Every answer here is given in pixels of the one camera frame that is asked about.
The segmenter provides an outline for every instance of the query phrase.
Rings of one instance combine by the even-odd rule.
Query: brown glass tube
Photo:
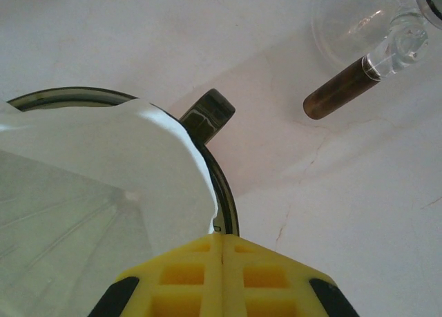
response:
[[[367,58],[362,57],[310,94],[304,101],[304,111],[312,119],[322,119],[380,80]]]

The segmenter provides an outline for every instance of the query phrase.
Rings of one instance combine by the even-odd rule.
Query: dark rim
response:
[[[85,96],[80,93],[73,97],[72,95],[48,95],[48,93],[75,91],[96,92],[96,95]],[[132,95],[125,93],[120,93],[114,90],[103,89],[103,88],[91,88],[91,87],[63,87],[63,88],[51,88],[35,93],[29,93],[24,96],[10,100],[8,103],[20,111],[29,111],[36,107],[46,106],[56,103],[68,103],[68,102],[84,102],[87,104],[96,104],[98,106],[116,106],[123,104],[132,99],[137,99]],[[171,118],[179,122],[174,116],[170,115],[164,111]],[[201,142],[193,139],[192,142],[195,144],[197,150],[201,153],[204,161],[206,162],[207,168],[211,176],[211,181],[213,188],[215,189],[215,194],[218,202],[218,208],[221,209],[222,216],[224,219],[224,230],[226,234],[239,235],[239,224],[238,224],[238,214],[236,211],[235,201],[233,199],[233,194],[231,192],[229,183],[227,182],[224,173],[222,172],[220,165],[216,162],[215,158],[212,156],[208,148]]]
[[[439,9],[436,7],[436,4],[434,4],[433,0],[426,0],[428,3],[428,6],[431,8],[431,11],[440,19],[442,20],[442,12],[439,11]]]

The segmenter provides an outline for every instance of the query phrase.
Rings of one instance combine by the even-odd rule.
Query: crack in surface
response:
[[[396,124],[393,124],[391,121],[389,121],[388,119],[385,119],[383,117],[375,117],[375,118],[372,118],[369,120],[365,120],[363,122],[349,122],[347,125],[345,125],[345,128],[348,129],[354,125],[362,125],[362,124],[367,124],[369,122],[375,122],[375,121],[386,122],[386,123],[390,124],[393,128],[396,128],[396,129],[405,129],[406,128],[404,126],[398,126]]]
[[[428,208],[429,206],[435,205],[435,204],[436,204],[437,202],[439,202],[440,200],[442,200],[442,196],[441,196],[440,198],[434,200],[433,202],[428,203],[428,204],[425,205],[425,206],[422,206],[421,209],[425,209],[425,208]]]
[[[282,224],[282,226],[281,226],[281,228],[280,228],[280,230],[279,230],[278,237],[276,238],[276,242],[275,242],[275,244],[276,244],[276,246],[275,246],[275,251],[278,250],[279,240],[281,239],[282,234],[284,233],[285,227],[287,226],[287,223],[288,223],[288,221],[289,221],[290,212],[291,212],[291,206],[289,206],[289,210],[287,210],[287,212],[286,212],[286,214],[285,214],[284,222],[283,222],[283,224]]]
[[[310,164],[304,169],[304,171],[302,172],[301,178],[299,179],[298,184],[302,184],[302,181],[304,180],[303,177],[307,174],[307,171],[310,169],[310,167],[316,162],[316,160],[318,159],[318,155],[319,155],[319,151],[321,150],[321,148],[324,146],[325,141],[327,140],[327,138],[329,137],[330,132],[328,132],[327,134],[324,135],[323,140],[321,141],[321,143],[319,144],[319,147],[316,149],[315,152],[315,157],[313,158],[313,160],[310,162]]]

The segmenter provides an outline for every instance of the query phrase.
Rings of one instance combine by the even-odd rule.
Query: paper coffee filter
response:
[[[1,111],[0,150],[0,316],[87,316],[121,271],[211,230],[204,159],[144,101]]]

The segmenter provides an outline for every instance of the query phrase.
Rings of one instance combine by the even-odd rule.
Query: black rubber pad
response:
[[[88,317],[119,317],[140,280],[128,277],[108,288]]]
[[[329,317],[359,317],[356,310],[335,285],[321,279],[311,279],[310,285]]]

